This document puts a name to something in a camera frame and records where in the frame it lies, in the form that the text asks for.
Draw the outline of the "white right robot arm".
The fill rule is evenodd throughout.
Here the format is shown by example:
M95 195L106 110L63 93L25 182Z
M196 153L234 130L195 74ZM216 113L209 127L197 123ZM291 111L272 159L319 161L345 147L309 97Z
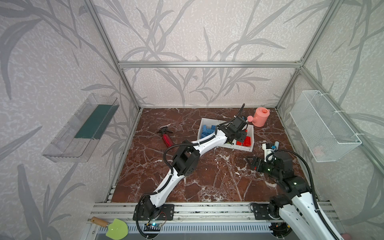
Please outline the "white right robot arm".
M276 239L284 239L291 232L300 240L343 239L318 203L313 176L309 174L306 181L295 175L292 155L306 162L289 150L271 151L263 159L246 158L252 169L275 180L284 191L271 197L268 204L250 203L255 219L274 220L269 229Z

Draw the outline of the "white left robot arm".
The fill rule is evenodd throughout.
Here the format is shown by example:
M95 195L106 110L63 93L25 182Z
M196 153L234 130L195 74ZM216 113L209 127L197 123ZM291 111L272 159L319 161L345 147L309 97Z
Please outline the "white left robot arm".
M243 142L246 139L248 123L242 116L244 107L242 105L231 120L216 125L212 134L192 142L183 141L164 151L163 162L170 170L153 192L140 197L133 220L155 220L161 215L168 196L177 184L195 171L202 155L221 145L231 144L234 140Z

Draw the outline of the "blue lego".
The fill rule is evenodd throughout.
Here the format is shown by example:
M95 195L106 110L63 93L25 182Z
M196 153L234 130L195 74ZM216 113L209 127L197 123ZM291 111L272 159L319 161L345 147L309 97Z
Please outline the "blue lego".
M200 139L203 139L203 138L205 138L205 137L207 137L207 136L209 136L209 135L210 135L210 133L202 132L202 133L201 133L201 137L200 137Z
M202 132L207 132L207 133L214 133L216 131L216 126L212 125L210 128L207 127L207 125L203 125L202 127Z

